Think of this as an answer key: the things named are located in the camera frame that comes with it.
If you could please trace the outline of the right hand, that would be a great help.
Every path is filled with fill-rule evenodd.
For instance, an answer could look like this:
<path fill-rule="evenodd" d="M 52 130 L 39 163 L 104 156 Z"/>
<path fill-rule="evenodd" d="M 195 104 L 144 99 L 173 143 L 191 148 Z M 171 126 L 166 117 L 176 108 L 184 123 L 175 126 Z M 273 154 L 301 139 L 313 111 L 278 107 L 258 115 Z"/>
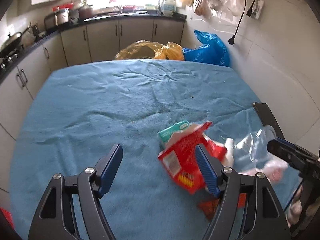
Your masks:
<path fill-rule="evenodd" d="M 286 215 L 286 220 L 289 228 L 292 225 L 296 225 L 299 221 L 302 221 L 302 227 L 306 228 L 306 226 L 311 222 L 316 212 L 319 209 L 319 197 L 315 200 L 314 203 L 310 204 L 306 209 L 306 217 L 304 219 L 300 219 L 302 214 L 302 202 L 301 202 L 301 194 L 303 192 L 303 186 L 301 185 L 298 188 L 297 193 L 294 195 L 293 201 L 289 205 L 289 210 Z"/>

